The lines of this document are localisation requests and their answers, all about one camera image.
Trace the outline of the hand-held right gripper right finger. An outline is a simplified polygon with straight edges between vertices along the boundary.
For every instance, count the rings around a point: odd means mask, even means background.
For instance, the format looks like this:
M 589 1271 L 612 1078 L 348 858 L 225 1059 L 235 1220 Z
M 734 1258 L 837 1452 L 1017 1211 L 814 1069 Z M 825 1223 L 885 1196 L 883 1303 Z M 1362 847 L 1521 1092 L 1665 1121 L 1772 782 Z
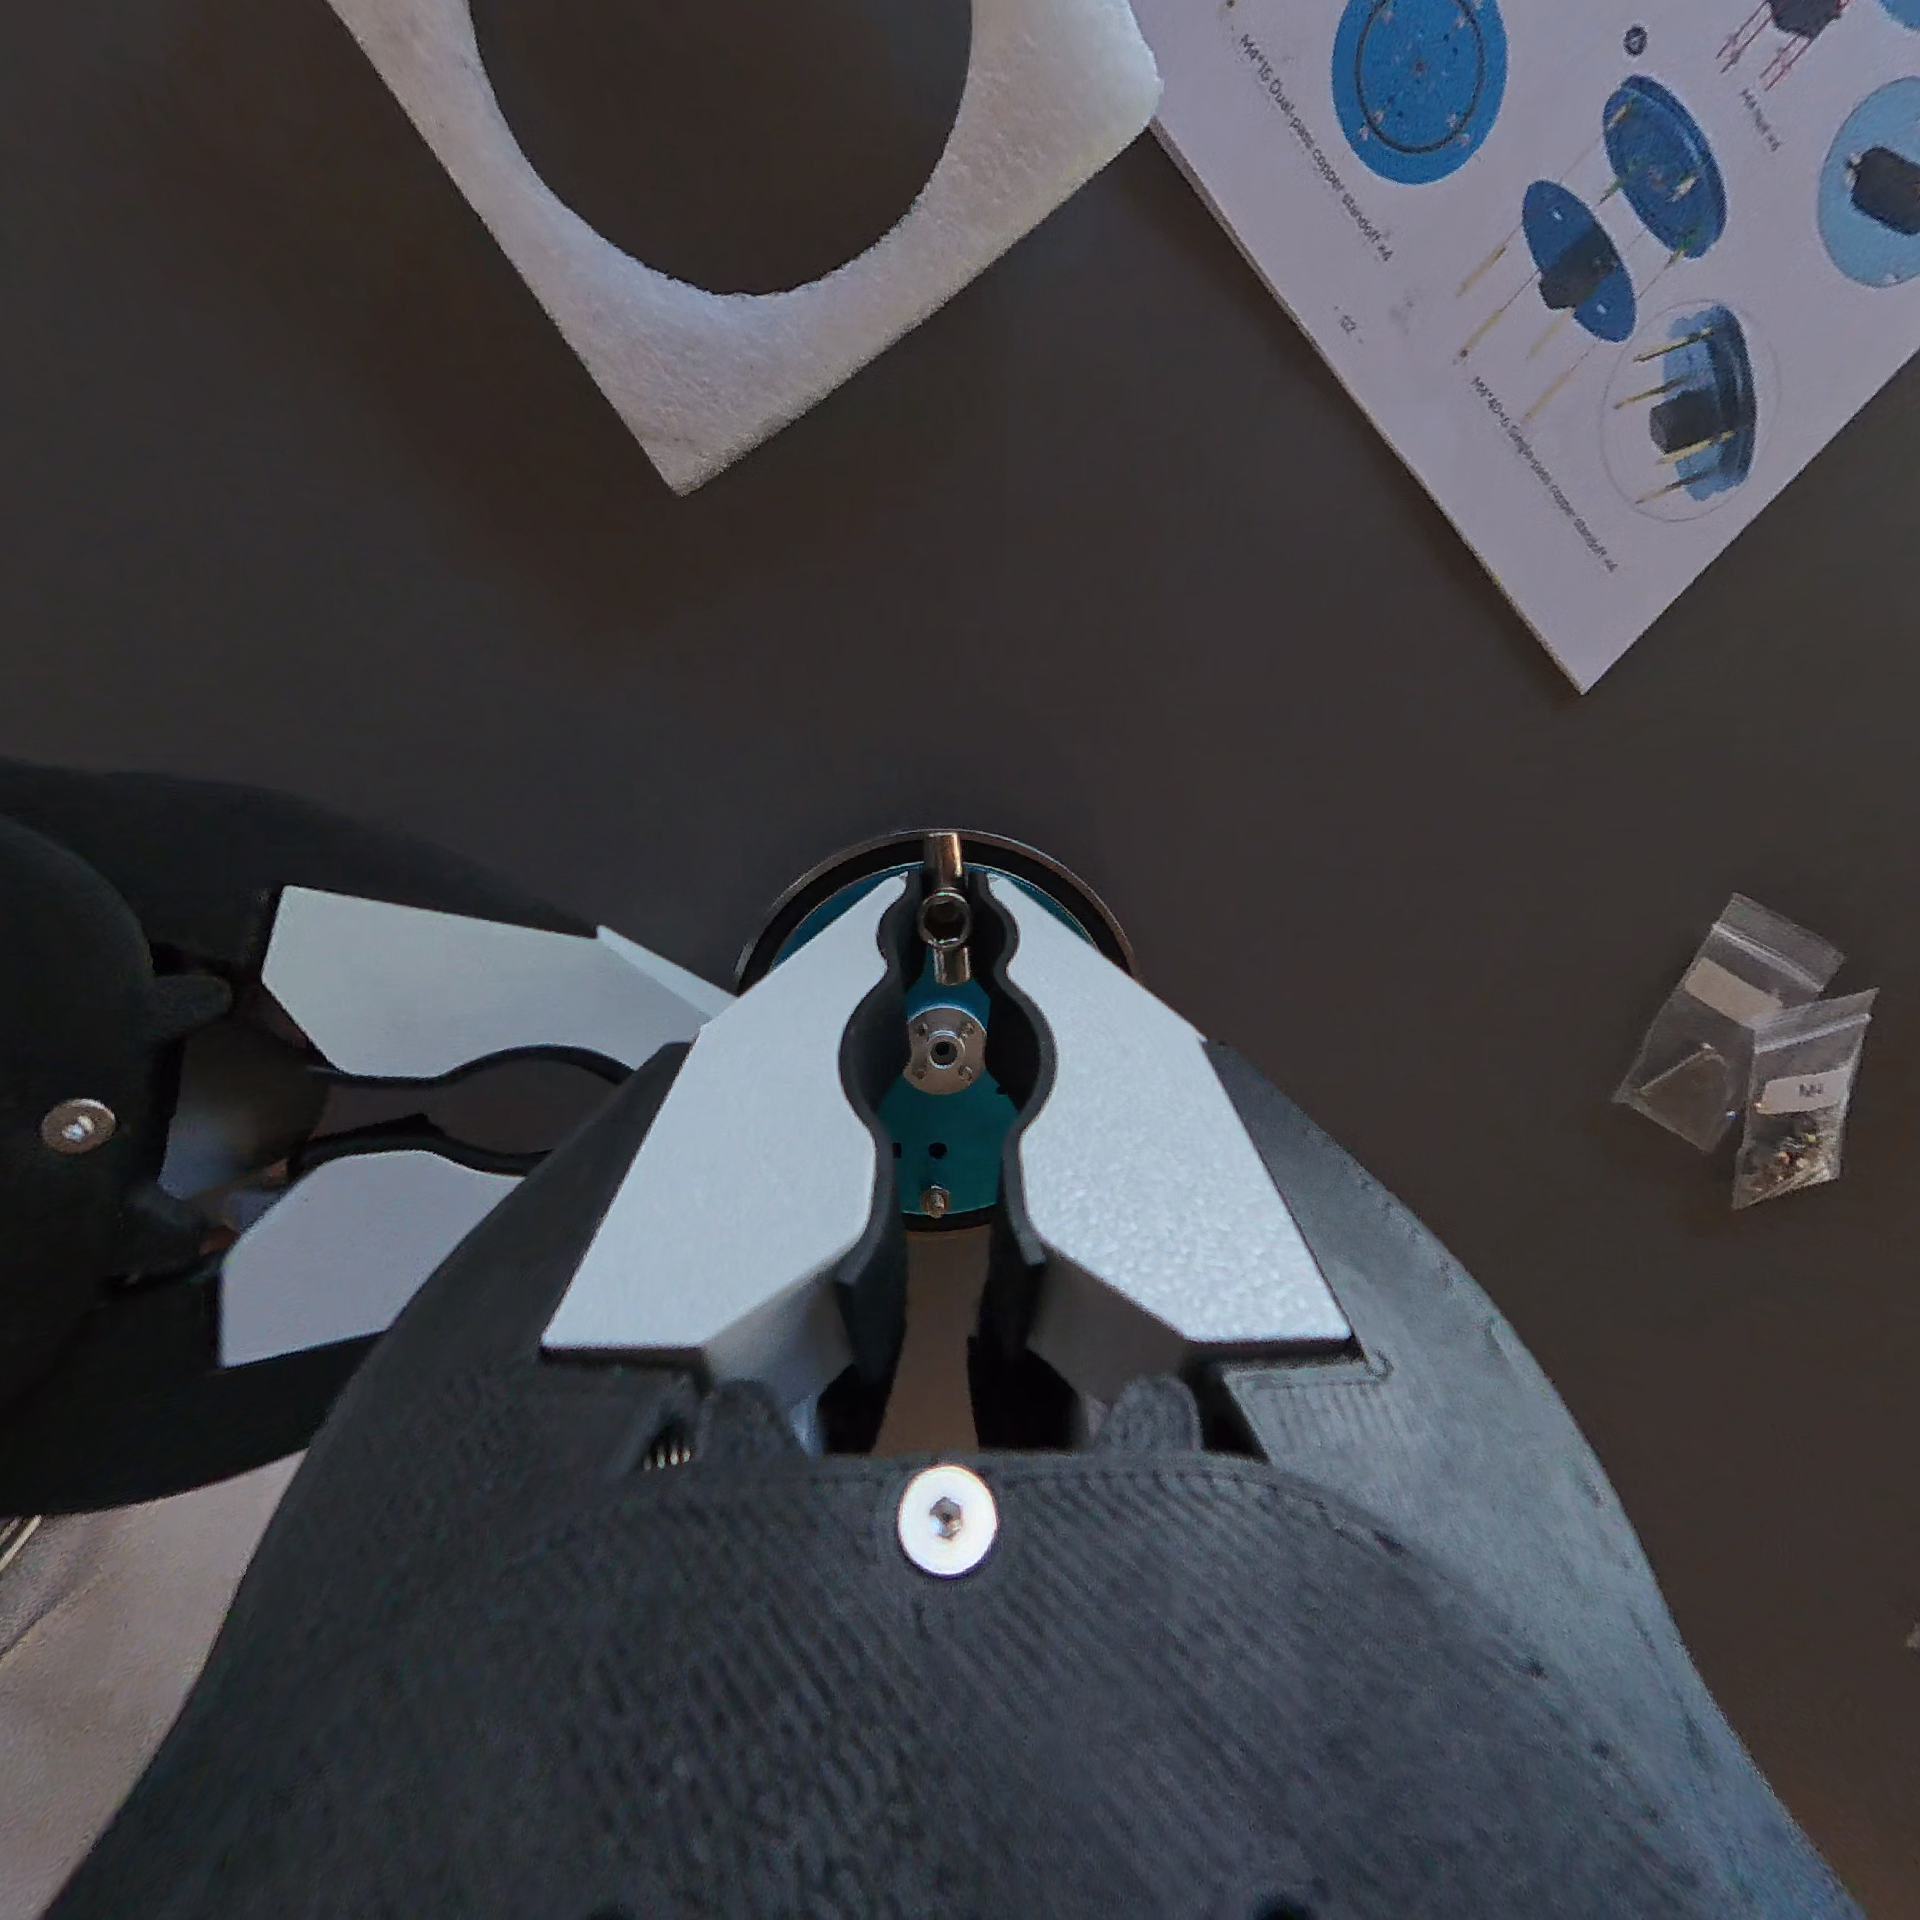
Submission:
M 1006 879 L 1008 991 L 1043 1038 L 1011 1138 L 1027 1348 L 1345 1348 L 1352 1323 L 1205 1035 Z

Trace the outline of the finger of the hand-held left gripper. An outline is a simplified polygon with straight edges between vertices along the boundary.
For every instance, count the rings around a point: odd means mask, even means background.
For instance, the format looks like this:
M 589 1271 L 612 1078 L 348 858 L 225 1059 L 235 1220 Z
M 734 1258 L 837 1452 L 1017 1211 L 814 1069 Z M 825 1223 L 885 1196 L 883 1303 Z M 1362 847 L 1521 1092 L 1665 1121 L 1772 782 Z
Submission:
M 438 1082 L 494 1057 L 637 1067 L 732 994 L 600 929 L 568 935 L 291 885 L 264 987 L 348 1077 Z
M 217 1363 L 381 1332 L 545 1157 L 462 1143 L 426 1121 L 314 1143 L 225 1254 Z

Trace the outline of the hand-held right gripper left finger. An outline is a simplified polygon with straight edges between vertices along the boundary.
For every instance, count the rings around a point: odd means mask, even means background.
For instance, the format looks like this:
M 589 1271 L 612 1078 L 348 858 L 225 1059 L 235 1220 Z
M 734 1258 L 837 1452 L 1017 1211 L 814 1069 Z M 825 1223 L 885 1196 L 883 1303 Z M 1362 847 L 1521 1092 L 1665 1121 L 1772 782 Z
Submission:
M 873 887 L 710 1020 L 545 1335 L 548 1359 L 753 1380 L 785 1413 L 906 1335 L 906 1229 L 880 1105 L 908 1063 L 909 879 Z

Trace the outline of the blue disc with black rim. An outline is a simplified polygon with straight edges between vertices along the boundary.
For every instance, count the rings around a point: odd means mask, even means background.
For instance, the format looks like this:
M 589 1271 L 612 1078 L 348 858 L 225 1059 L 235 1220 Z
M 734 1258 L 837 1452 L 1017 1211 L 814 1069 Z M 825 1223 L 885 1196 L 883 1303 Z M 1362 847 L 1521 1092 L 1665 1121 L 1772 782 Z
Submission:
M 736 987 L 745 991 L 890 878 L 922 871 L 926 829 L 888 831 L 832 854 L 796 879 L 740 953 Z M 1065 863 L 1014 839 L 963 829 L 966 874 L 994 874 L 1040 900 L 1083 943 L 1123 971 L 1137 956 L 1107 902 Z M 878 1106 L 894 1146 L 897 1191 L 913 1231 L 955 1231 L 982 1223 L 998 1199 L 1002 1147 L 1017 1105 L 988 1069 L 992 996 L 972 956 L 973 978 L 944 994 L 922 948 L 922 971 L 902 991 L 908 1067 Z M 944 1183 L 952 1211 L 922 1213 L 922 1189 Z

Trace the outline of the metal cross socket wrench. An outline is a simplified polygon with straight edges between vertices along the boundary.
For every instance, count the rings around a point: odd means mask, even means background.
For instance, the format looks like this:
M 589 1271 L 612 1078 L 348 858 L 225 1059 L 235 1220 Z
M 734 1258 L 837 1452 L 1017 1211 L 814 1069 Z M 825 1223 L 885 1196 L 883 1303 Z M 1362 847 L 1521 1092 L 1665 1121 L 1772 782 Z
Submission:
M 958 829 L 924 834 L 916 930 L 928 951 L 937 987 L 948 996 L 966 987 L 973 978 L 973 902 L 964 844 Z

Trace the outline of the person's white t-shirt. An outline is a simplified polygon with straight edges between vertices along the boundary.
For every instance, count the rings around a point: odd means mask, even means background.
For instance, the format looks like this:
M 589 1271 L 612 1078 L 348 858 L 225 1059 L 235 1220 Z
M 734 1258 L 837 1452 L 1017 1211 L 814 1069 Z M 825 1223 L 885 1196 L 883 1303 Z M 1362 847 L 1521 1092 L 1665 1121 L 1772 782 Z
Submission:
M 42 1519 L 5 1563 L 2 1916 L 42 1916 L 128 1798 L 300 1466 Z

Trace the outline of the clear plastic parts bag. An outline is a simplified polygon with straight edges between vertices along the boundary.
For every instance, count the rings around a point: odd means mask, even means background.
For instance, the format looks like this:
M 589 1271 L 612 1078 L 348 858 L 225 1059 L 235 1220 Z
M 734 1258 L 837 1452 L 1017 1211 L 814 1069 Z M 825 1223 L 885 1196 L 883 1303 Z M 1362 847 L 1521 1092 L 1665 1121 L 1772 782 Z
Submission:
M 1758 1033 L 1818 1002 L 1843 953 L 1749 895 L 1731 895 L 1651 1020 L 1619 1106 L 1709 1154 L 1745 1101 Z
M 1844 1122 L 1878 991 L 1812 999 L 1766 1020 L 1750 1046 L 1732 1206 L 1841 1177 Z

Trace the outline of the white foam sheet with hole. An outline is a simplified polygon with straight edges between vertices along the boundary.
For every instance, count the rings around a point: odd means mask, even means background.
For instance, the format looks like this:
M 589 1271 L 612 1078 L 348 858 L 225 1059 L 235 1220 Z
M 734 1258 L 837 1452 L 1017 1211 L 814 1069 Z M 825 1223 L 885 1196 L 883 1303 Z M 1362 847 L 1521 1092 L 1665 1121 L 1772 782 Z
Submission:
M 540 179 L 467 2 L 331 12 L 677 493 L 926 322 L 1123 154 L 1161 100 L 1130 4 L 973 2 L 964 94 L 902 220 L 794 291 L 718 295 L 621 252 Z

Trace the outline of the instruction sheet with blue drawings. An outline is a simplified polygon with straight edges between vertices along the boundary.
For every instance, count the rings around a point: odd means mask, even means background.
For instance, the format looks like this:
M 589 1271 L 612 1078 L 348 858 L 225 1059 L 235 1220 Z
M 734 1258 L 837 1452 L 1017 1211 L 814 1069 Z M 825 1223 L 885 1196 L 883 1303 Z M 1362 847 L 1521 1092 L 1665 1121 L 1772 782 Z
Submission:
M 1918 4 L 1137 15 L 1161 139 L 1580 687 L 1916 356 Z

